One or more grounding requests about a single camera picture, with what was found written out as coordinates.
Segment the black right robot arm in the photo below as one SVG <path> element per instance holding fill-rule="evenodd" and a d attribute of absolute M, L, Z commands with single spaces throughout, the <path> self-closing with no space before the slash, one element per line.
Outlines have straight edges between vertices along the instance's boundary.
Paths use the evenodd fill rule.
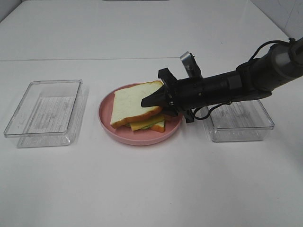
<path fill-rule="evenodd" d="M 187 123 L 204 120 L 222 105 L 260 100 L 274 89 L 303 75 L 303 40 L 267 41 L 234 71 L 203 78 L 190 52 L 180 57 L 188 78 L 176 79 L 159 70 L 163 85 L 141 101 L 142 107 L 160 106 L 164 114 L 182 114 Z"/>

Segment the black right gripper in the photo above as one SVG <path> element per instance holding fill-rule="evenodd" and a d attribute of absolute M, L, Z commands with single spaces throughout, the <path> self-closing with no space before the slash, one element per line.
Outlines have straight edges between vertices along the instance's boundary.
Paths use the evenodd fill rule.
<path fill-rule="evenodd" d="M 141 101 L 141 107 L 160 106 L 162 114 L 176 117 L 182 113 L 187 122 L 205 119 L 211 111 L 222 105 L 230 105 L 241 96 L 241 76 L 236 71 L 202 78 L 176 79 L 169 69 L 159 70 L 158 78 L 163 86 Z M 203 118 L 196 117 L 199 109 L 213 106 Z"/>

